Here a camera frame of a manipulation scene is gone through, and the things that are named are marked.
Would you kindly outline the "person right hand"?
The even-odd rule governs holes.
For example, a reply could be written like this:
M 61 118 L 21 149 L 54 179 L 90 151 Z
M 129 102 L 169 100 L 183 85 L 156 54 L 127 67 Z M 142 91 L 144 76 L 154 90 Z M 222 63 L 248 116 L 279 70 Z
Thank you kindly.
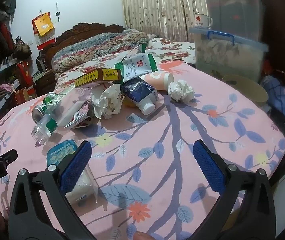
M 137 231 L 134 233 L 133 240 L 155 240 L 155 238 L 144 232 Z

